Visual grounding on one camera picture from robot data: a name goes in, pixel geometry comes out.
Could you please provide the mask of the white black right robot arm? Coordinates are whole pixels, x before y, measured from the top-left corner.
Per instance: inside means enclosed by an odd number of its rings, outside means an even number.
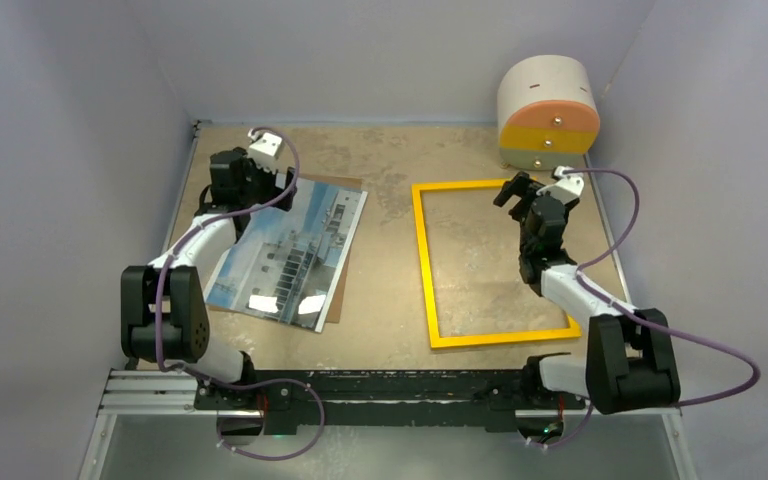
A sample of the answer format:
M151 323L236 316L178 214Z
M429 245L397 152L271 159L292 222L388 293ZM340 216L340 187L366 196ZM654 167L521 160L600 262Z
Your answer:
M517 200L509 215L520 230L520 275L580 324L587 347L583 356L530 357L521 381L524 399L544 407L568 393L589 399L602 414L677 402L680 380L665 315L617 300L599 286L583 286L586 277L565 250L563 236L584 179L570 167L557 168L553 177L546 185L519 172L503 183L494 203Z

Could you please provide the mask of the yellow wooden picture frame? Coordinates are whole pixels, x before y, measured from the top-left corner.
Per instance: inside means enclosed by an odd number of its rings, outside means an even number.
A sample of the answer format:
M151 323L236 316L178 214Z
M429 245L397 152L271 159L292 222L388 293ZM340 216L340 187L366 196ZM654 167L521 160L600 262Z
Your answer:
M422 194L428 192L436 193L459 190L500 189L504 182L505 179L499 178L485 180L416 183L411 185L415 233L417 238L417 249L426 311L426 322L428 327L428 337L430 347L434 350L572 340L578 339L582 336L582 329L580 325L569 315L565 316L565 319L567 320L567 326L565 328L453 337L444 337L440 334Z

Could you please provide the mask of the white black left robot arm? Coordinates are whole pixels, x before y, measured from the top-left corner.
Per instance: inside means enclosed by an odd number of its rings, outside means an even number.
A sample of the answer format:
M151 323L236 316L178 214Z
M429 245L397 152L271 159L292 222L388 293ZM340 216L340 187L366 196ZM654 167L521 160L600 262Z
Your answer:
M235 409L255 402L258 382L250 356L212 334L204 283L241 239L252 213L291 208L297 177L294 168L279 175L281 150L270 141L266 148L212 155L210 182L185 234L163 255L121 275L123 353L220 384L220 397Z

